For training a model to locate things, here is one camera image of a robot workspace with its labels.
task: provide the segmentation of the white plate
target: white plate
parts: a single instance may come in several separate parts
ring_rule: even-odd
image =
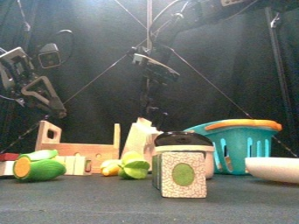
[[[299,158],[247,157],[248,173],[261,179],[299,184]]]

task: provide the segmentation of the teal basket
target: teal basket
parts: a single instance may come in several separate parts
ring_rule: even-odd
[[[241,121],[267,121],[275,126],[267,125],[228,125],[207,129],[219,123]],[[231,119],[216,122],[208,122],[185,131],[193,131],[204,135],[213,143],[213,166],[215,173],[245,175],[245,158],[269,157],[271,155],[271,138],[281,129],[281,125],[268,120]]]

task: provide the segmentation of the gray table surface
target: gray table surface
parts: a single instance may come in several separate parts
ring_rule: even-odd
[[[299,223],[299,185],[213,175],[205,199],[162,198],[152,176],[0,178],[0,223]]]

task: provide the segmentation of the metal pole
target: metal pole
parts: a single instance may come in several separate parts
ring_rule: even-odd
[[[289,137],[291,137],[291,143],[295,148],[297,145],[297,134],[296,134],[296,128],[295,128],[295,116],[292,112],[292,103],[289,99],[289,90],[287,86],[287,78],[285,78],[285,70],[281,60],[281,53],[280,53],[280,47],[279,47],[279,41],[276,36],[276,24],[279,22],[280,15],[279,13],[273,17],[273,11],[269,7],[265,8],[265,19],[268,24],[268,30],[269,30],[269,38],[272,43],[272,49],[273,49],[273,55],[275,55],[275,66],[276,66],[276,72],[277,72],[277,79],[280,83],[280,91],[284,101],[284,113],[285,113],[285,120],[287,120],[287,126],[289,129]]]
[[[152,42],[149,39],[149,35],[150,33],[148,33],[149,27],[152,25],[153,22],[153,1],[152,0],[146,0],[146,49],[150,50],[152,49]]]

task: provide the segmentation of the toy cucumber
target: toy cucumber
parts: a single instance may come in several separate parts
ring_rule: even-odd
[[[17,159],[21,157],[28,157],[32,161],[38,161],[46,158],[54,158],[58,155],[56,150],[37,150],[32,153],[21,154]]]
[[[66,171],[65,166],[52,159],[56,155],[56,150],[38,150],[22,154],[13,163],[13,176],[21,181],[54,179]]]

